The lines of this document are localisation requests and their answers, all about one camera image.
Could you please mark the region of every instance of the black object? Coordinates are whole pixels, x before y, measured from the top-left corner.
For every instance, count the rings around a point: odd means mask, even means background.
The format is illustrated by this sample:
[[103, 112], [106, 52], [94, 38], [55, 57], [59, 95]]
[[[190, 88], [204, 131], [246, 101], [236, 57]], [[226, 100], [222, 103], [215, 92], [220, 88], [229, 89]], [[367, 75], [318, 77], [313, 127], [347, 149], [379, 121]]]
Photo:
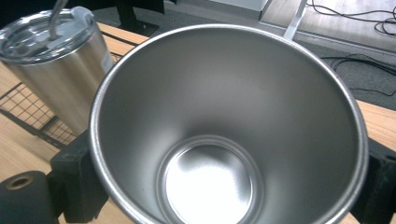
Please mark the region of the black object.
[[46, 176], [30, 171], [0, 184], [0, 223], [58, 223]]
[[[120, 15], [121, 29], [131, 31], [139, 35], [151, 36], [159, 28], [158, 25], [139, 21], [136, 18], [136, 15], [134, 14], [133, 1], [115, 0], [115, 2], [117, 11]], [[161, 13], [164, 13], [163, 1], [161, 1], [160, 5], [158, 4], [160, 1], [149, 2], [157, 2], [157, 4], [154, 4], [154, 6], [156, 6], [156, 9], [161, 11]]]
[[27, 172], [0, 184], [0, 223], [70, 223], [98, 216], [108, 196], [93, 169], [87, 133], [52, 158], [52, 171]]
[[396, 212], [396, 152], [373, 139], [369, 148], [367, 178], [351, 213], [360, 223], [390, 223]]
[[50, 161], [50, 177], [56, 185], [64, 188], [53, 190], [53, 196], [65, 193], [66, 198], [54, 200], [60, 204], [67, 222], [89, 222], [99, 215], [108, 196], [94, 171], [87, 132], [82, 133], [68, 147]]

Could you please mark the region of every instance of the metal straw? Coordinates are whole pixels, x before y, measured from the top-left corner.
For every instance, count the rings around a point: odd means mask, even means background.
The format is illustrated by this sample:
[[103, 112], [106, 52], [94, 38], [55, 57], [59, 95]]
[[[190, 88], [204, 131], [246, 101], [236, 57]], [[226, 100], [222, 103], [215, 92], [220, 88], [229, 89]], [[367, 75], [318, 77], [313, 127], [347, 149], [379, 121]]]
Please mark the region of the metal straw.
[[66, 6], [68, 0], [58, 0], [56, 1], [55, 7], [52, 10], [52, 14], [49, 18], [49, 39], [55, 40], [58, 38], [56, 35], [56, 21], [59, 18], [59, 14], [61, 13], [62, 9]]

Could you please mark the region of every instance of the stainless steel tumbler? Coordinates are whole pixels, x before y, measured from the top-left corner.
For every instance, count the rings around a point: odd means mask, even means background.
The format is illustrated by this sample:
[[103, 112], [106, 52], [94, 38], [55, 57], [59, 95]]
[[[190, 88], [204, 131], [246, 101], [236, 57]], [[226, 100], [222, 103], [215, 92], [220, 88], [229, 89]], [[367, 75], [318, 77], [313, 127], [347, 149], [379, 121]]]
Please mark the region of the stainless steel tumbler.
[[92, 13], [64, 9], [50, 38], [51, 11], [21, 18], [0, 31], [0, 61], [75, 134], [88, 128], [96, 90], [113, 65]]

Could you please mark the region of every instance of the black cable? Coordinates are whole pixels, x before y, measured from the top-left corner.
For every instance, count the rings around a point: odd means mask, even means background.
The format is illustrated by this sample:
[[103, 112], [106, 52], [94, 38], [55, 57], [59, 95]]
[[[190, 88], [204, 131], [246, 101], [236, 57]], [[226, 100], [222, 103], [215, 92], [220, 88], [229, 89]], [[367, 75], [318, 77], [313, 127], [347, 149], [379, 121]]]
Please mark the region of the black cable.
[[[355, 21], [366, 21], [366, 22], [376, 22], [376, 25], [374, 26], [374, 29], [376, 31], [378, 31], [381, 34], [384, 35], [390, 35], [390, 36], [396, 36], [396, 33], [391, 33], [389, 32], [385, 27], [386, 24], [390, 24], [390, 25], [396, 25], [396, 7], [393, 8], [392, 11], [387, 11], [387, 10], [372, 10], [372, 11], [367, 11], [367, 12], [361, 12], [361, 13], [352, 13], [352, 14], [346, 14], [346, 13], [340, 13], [334, 9], [331, 9], [329, 7], [325, 7], [325, 6], [321, 6], [321, 5], [316, 5], [315, 1], [312, 0], [312, 4], [308, 4], [308, 6], [313, 7], [313, 9], [317, 12], [320, 13], [322, 15], [327, 15], [327, 16], [341, 16], [341, 17], [345, 17], [348, 19], [352, 19]], [[323, 8], [326, 10], [329, 10], [332, 13], [327, 13], [327, 12], [323, 12], [323, 11], [319, 11], [318, 8]], [[366, 20], [366, 19], [361, 19], [361, 18], [356, 18], [356, 16], [361, 16], [361, 15], [367, 15], [367, 14], [373, 14], [373, 13], [388, 13], [392, 15], [392, 18], [387, 18], [383, 21], [379, 21], [379, 20]]]
[[[374, 58], [371, 58], [364, 54], [350, 54], [345, 57], [322, 57], [323, 60], [333, 60], [331, 63], [331, 68], [334, 72], [337, 72], [338, 67], [343, 63], [364, 63], [376, 67], [388, 74], [396, 76], [396, 65], [390, 63], [380, 62]], [[392, 93], [386, 93], [379, 90], [371, 90], [364, 88], [349, 88], [352, 91], [372, 91], [376, 93], [383, 94], [385, 96], [391, 97], [396, 94], [396, 90]]]

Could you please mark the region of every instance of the metal wire rack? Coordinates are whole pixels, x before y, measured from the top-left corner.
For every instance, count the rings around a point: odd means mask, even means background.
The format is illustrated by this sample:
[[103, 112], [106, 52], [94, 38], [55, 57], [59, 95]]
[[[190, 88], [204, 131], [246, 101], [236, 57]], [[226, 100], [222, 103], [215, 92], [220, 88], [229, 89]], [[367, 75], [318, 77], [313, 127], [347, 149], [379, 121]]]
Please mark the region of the metal wire rack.
[[[120, 55], [111, 53], [114, 62]], [[76, 136], [50, 109], [23, 83], [0, 96], [0, 113], [30, 134], [36, 135], [62, 149]]]

